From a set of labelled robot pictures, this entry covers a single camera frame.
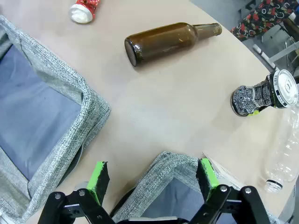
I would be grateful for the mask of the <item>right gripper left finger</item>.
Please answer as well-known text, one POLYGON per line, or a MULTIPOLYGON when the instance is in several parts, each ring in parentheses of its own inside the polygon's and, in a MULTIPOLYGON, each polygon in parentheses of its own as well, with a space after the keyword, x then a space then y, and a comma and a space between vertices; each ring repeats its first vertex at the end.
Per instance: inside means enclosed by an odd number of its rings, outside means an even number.
POLYGON ((48 196, 38 223, 72 224, 84 217, 90 224, 111 224, 112 218, 102 207, 109 180, 107 162, 98 162, 86 187, 69 195, 56 191, 48 196))

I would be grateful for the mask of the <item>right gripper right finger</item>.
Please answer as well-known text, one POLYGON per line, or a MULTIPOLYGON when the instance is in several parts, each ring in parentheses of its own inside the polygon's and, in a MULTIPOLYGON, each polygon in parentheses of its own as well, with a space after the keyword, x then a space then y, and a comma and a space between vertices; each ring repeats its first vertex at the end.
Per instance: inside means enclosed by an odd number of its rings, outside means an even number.
POLYGON ((207 158, 198 160, 196 178, 204 203, 189 223, 214 224, 223 213, 231 214, 237 224, 270 223, 255 187, 245 186, 236 190, 220 184, 207 158))

